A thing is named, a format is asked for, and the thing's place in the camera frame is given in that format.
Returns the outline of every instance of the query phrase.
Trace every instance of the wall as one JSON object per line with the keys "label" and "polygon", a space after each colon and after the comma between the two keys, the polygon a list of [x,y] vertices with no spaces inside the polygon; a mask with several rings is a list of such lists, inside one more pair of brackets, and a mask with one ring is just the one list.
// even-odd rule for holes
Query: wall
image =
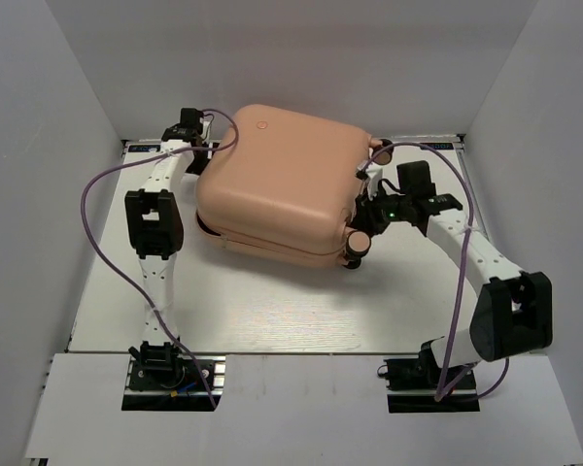
{"label": "wall", "polygon": [[583,0],[539,0],[466,144],[494,239],[554,283],[549,354],[583,446]]}
{"label": "wall", "polygon": [[122,138],[266,103],[375,134],[468,129],[535,0],[49,0]]}
{"label": "wall", "polygon": [[0,0],[0,466],[19,464],[69,337],[90,258],[80,191],[119,154],[45,2]]}

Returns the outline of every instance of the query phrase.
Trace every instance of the purple hose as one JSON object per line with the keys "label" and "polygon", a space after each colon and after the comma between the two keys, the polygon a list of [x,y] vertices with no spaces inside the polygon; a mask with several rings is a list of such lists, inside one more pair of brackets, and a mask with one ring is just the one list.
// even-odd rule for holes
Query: purple hose
{"label": "purple hose", "polygon": [[171,155],[175,155],[175,154],[185,152],[188,150],[208,150],[210,152],[217,152],[220,150],[229,149],[230,147],[237,144],[240,133],[239,133],[239,129],[237,127],[237,124],[235,123],[233,118],[231,118],[225,112],[221,112],[220,110],[216,110],[216,109],[205,109],[203,112],[216,112],[218,114],[221,114],[223,117],[225,117],[226,119],[229,120],[229,122],[231,123],[231,126],[233,127],[233,130],[234,130],[234,137],[230,143],[225,144],[224,146],[219,146],[217,148],[205,148],[205,147],[178,148],[175,150],[171,150],[167,153],[163,153],[161,155],[156,155],[154,157],[145,158],[143,160],[138,160],[136,162],[125,163],[125,164],[119,165],[118,167],[109,168],[108,170],[105,170],[105,171],[101,172],[100,174],[96,175],[95,177],[93,177],[93,179],[90,182],[88,182],[88,184],[85,186],[85,189],[82,191],[82,197],[80,198],[80,217],[82,218],[82,224],[83,224],[83,227],[85,228],[86,237],[88,238],[90,245],[93,247],[93,249],[95,250],[95,252],[99,256],[99,258],[108,267],[110,267],[113,270],[113,272],[115,272],[122,279],[124,279],[126,282],[131,284],[132,287],[134,289],[136,289],[136,291],[138,291],[143,296],[143,298],[145,298],[145,301],[147,301],[147,304],[149,304],[149,306],[154,310],[155,318],[157,318],[157,321],[159,322],[160,327],[162,328],[162,330],[164,331],[164,333],[166,334],[168,339],[190,357],[190,359],[192,360],[192,362],[196,366],[196,369],[198,370],[198,375],[199,375],[201,381],[203,382],[203,386],[205,387],[205,391],[207,391],[207,396],[209,397],[210,402],[212,403],[212,407],[214,409],[216,409],[216,400],[214,399],[214,395],[212,394],[212,389],[210,388],[210,385],[207,383],[207,379],[203,376],[203,373],[201,371],[201,367],[198,363],[198,360],[196,359],[196,356],[192,353],[192,351],[190,351],[188,349],[188,347],[186,345],[184,345],[182,342],[180,342],[179,339],[177,337],[175,337],[175,335],[173,335],[173,333],[170,331],[170,329],[166,325],[166,322],[164,322],[164,320],[162,319],[162,316],[160,315],[159,310],[155,306],[154,300],[149,295],[149,293],[147,293],[145,288],[143,288],[140,284],[138,284],[137,282],[130,279],[129,276],[127,276],[127,274],[125,274],[123,270],[121,270],[119,267],[117,267],[117,265],[115,265],[115,263],[113,263],[113,261],[110,260],[110,258],[104,253],[104,251],[102,251],[101,248],[99,248],[99,244],[97,243],[97,240],[95,240],[95,237],[93,236],[93,233],[90,230],[90,225],[88,224],[88,218],[86,216],[86,199],[88,197],[88,192],[99,180],[101,180],[102,178],[104,178],[112,173],[115,173],[119,170],[123,170],[125,168],[131,168],[131,167],[136,167],[138,165],[144,165],[146,163],[155,162],[157,160],[161,160],[163,158],[170,157]]}
{"label": "purple hose", "polygon": [[[456,289],[456,302],[454,303],[454,313],[453,313],[452,318],[451,318],[451,326],[449,328],[449,335],[447,336],[447,345],[445,347],[445,358],[443,359],[443,365],[442,365],[442,368],[440,370],[440,377],[438,379],[438,388],[436,389],[436,395],[435,395],[436,401],[440,401],[447,393],[449,393],[449,390],[451,389],[451,387],[449,389],[446,389],[445,383],[447,382],[447,370],[449,369],[449,361],[451,360],[451,353],[452,353],[452,350],[454,348],[454,340],[456,339],[456,330],[458,327],[458,319],[460,318],[460,309],[461,309],[462,303],[463,303],[464,282],[466,280],[466,252],[468,250],[468,243],[470,241],[470,234],[471,234],[472,227],[473,227],[473,216],[474,216],[473,196],[471,195],[470,190],[468,189],[468,186],[466,185],[466,182],[464,181],[463,176],[460,174],[460,172],[454,166],[454,164],[451,163],[449,161],[449,159],[447,159],[447,157],[445,157],[445,155],[440,153],[435,148],[432,148],[430,146],[427,146],[427,145],[421,144],[421,143],[392,143],[392,144],[388,144],[386,146],[383,146],[382,148],[380,148],[372,153],[371,157],[367,160],[367,162],[362,166],[361,169],[363,171],[366,170],[367,167],[369,167],[369,165],[371,164],[371,162],[373,162],[376,158],[378,158],[378,156],[380,156],[381,153],[383,153],[387,150],[391,150],[391,149],[402,147],[402,146],[409,146],[409,147],[414,147],[414,148],[420,148],[423,150],[429,150],[434,155],[439,157],[443,162],[445,162],[447,164],[447,166],[451,169],[451,171],[454,172],[454,175],[456,175],[456,178],[458,179],[458,181],[462,185],[463,190],[464,190],[464,195],[466,196],[466,203],[468,204],[468,222],[466,223],[467,228],[466,228],[466,231],[464,232],[463,248],[462,248],[462,253],[461,253],[461,257],[460,257],[460,273],[458,275],[458,286]],[[469,369],[470,368],[465,368],[463,370],[462,377],[464,377],[465,373],[468,372]]]}

